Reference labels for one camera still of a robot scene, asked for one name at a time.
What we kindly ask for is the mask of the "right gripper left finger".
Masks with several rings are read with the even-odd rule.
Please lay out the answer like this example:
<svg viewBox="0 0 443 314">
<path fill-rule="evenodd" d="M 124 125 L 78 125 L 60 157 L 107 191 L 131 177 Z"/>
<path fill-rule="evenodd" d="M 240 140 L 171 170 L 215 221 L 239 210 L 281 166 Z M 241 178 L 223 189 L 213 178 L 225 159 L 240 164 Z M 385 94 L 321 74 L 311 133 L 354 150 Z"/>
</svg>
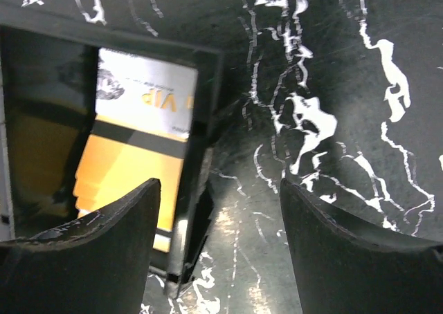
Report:
<svg viewBox="0 0 443 314">
<path fill-rule="evenodd" d="M 117 201 L 1 243 L 2 313 L 138 313 L 159 215 L 152 178 Z"/>
</svg>

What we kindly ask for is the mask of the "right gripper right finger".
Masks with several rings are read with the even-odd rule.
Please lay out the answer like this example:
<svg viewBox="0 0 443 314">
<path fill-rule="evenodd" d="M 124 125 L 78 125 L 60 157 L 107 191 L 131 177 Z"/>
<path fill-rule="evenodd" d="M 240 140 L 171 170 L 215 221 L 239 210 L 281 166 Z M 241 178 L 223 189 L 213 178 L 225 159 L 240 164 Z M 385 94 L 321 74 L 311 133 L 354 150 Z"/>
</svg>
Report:
<svg viewBox="0 0 443 314">
<path fill-rule="evenodd" d="M 441 313 L 442 244 L 394 232 L 282 180 L 304 313 Z"/>
</svg>

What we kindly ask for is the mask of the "black card tray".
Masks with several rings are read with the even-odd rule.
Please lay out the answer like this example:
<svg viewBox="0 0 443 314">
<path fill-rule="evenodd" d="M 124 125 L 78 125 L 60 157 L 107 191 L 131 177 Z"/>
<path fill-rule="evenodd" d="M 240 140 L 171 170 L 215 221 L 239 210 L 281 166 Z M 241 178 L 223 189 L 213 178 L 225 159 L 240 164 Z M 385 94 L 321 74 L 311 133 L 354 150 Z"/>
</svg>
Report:
<svg viewBox="0 0 443 314">
<path fill-rule="evenodd" d="M 51 12 L 1 3 L 1 237 L 16 233 L 9 166 L 6 108 L 18 100 L 91 107 L 96 113 L 99 50 L 108 48 L 171 62 L 198 72 L 189 137 L 182 147 L 172 240 L 168 252 L 154 248 L 150 265 L 165 279 L 165 291 L 177 297 L 190 282 L 208 236 L 214 209 L 207 189 L 208 163 L 221 82 L 222 54 L 69 19 Z"/>
</svg>

